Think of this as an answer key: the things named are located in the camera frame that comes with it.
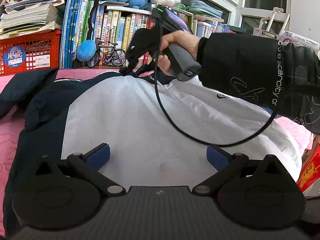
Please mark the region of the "person's right hand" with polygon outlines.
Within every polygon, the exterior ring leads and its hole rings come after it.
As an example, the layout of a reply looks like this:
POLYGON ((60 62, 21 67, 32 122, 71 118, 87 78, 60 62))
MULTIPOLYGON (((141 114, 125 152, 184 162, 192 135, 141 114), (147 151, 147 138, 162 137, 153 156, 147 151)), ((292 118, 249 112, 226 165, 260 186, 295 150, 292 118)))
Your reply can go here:
POLYGON ((180 81, 187 81, 201 71, 196 61, 200 38, 186 31, 175 31, 161 38, 157 66, 180 81))

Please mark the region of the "right forearm black sleeve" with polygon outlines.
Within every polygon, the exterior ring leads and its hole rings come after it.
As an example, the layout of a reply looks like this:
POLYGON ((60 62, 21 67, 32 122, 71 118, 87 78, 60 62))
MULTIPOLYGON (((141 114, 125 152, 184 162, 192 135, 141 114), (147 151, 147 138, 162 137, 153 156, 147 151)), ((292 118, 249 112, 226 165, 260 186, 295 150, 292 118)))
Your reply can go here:
POLYGON ((319 135, 319 58, 306 47, 243 34, 212 34, 197 49, 202 84, 319 135))

